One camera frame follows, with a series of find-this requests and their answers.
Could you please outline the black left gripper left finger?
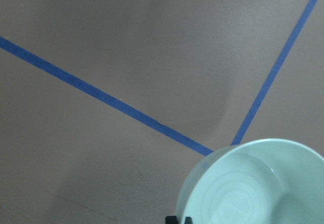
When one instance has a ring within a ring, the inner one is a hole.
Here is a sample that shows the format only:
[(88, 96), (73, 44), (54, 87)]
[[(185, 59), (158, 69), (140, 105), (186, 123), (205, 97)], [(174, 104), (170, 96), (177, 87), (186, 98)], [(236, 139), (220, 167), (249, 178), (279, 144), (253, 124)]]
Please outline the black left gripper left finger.
[(165, 224), (178, 224), (178, 219), (176, 216), (166, 216)]

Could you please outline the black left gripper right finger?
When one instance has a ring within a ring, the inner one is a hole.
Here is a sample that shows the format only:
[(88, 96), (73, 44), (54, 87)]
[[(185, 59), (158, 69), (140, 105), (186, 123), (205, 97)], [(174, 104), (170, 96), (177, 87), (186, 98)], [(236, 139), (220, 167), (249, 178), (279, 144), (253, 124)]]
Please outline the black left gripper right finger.
[(185, 217), (184, 224), (193, 224), (193, 220), (190, 216)]

